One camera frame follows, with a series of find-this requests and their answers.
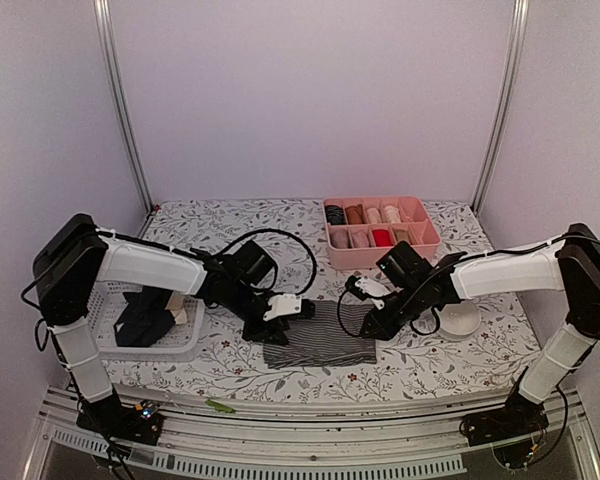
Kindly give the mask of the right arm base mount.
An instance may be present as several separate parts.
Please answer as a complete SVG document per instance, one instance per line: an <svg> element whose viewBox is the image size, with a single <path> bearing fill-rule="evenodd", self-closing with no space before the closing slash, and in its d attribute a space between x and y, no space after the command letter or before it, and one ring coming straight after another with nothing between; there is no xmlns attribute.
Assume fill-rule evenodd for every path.
<svg viewBox="0 0 600 480"><path fill-rule="evenodd" d="M533 403L515 386L501 407L465 415L459 433L470 446L483 445L531 433L549 426L543 403Z"/></svg>

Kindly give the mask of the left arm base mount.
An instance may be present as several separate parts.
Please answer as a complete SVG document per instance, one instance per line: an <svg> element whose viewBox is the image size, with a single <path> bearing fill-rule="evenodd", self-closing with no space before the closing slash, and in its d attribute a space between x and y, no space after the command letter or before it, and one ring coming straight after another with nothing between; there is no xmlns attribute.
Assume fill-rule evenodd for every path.
<svg viewBox="0 0 600 480"><path fill-rule="evenodd" d="M125 406L115 388L97 401L87 400L79 388L76 425L100 434L105 439L121 439L156 446L165 417L155 402L143 400L134 407Z"/></svg>

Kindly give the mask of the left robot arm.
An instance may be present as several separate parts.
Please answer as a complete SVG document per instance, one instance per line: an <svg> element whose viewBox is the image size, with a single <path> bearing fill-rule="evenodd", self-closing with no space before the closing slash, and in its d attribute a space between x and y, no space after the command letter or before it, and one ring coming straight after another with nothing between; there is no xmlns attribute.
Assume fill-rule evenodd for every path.
<svg viewBox="0 0 600 480"><path fill-rule="evenodd" d="M188 251L98 227L87 214L74 215L35 257L32 302L55 341L65 369L91 419L108 434L128 426L126 408L101 362L88 325L88 301L95 284L119 282L156 287L219 305L243 322L250 342L285 345L286 324L313 316L314 304L302 292L276 293L260 282L276 262L248 232L217 253Z"/></svg>

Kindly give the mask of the pink divided organizer box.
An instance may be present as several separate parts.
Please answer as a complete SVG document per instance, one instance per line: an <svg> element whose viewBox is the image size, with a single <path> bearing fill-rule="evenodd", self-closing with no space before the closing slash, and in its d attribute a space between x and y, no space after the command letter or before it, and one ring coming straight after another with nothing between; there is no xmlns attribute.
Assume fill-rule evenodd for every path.
<svg viewBox="0 0 600 480"><path fill-rule="evenodd" d="M349 225L346 220L345 225L330 225L325 216L326 205L339 205L345 209L349 205L361 204L364 210L364 224ZM382 205L392 204L399 208L402 221L400 223L385 223L382 218L380 224L369 224L365 217L365 209L376 207L382 216ZM380 196L380 197L334 197L323 200L323 216L326 225L327 250L331 265L336 270L356 270L373 268L376 262L391 248L396 246L393 228L407 229L411 236L411 244L416 252L431 261L440 246L441 239L433 221L429 216L423 202L414 196ZM378 248L375 246L371 235L372 229L387 229L390 233L393 245L388 248ZM346 229L349 234L350 248L336 249L331 245L330 233L335 229ZM352 246L351 232L354 230L366 230L369 234L371 243L370 248L355 249Z"/></svg>

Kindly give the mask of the grey striped underwear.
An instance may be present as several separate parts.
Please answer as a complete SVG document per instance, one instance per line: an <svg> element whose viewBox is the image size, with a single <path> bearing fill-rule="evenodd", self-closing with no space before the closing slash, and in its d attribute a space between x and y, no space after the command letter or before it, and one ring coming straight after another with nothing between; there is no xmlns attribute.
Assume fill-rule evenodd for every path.
<svg viewBox="0 0 600 480"><path fill-rule="evenodd" d="M315 301L311 319L292 322L286 331L289 344L265 344L263 357L270 369L291 367L350 367L377 362L374 339L354 338L340 326L338 320L354 333L362 326L369 305L340 306L337 317L336 301Z"/></svg>

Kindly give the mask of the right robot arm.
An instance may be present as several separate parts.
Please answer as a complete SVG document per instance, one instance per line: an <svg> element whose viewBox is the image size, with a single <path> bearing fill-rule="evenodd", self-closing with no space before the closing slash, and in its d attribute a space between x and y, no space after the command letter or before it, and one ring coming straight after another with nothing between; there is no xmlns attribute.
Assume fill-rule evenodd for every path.
<svg viewBox="0 0 600 480"><path fill-rule="evenodd" d="M498 412L497 427L504 435L517 436L532 424L534 404L544 402L600 341L600 240L582 223L535 246L474 255L459 252L437 264L399 242L376 265L393 292L369 292L362 281L354 284L358 298L374 303L360 334L376 340L392 339L404 324L432 308L509 292L565 293L564 325L517 381L515 400Z"/></svg>

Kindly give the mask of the olive green underwear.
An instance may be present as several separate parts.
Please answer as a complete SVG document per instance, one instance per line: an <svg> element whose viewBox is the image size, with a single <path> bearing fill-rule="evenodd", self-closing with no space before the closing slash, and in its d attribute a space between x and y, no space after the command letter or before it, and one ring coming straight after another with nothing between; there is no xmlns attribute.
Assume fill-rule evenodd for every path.
<svg viewBox="0 0 600 480"><path fill-rule="evenodd" d="M405 242L407 244L411 244L411 236L407 229L393 228L392 232L394 234L396 243Z"/></svg>

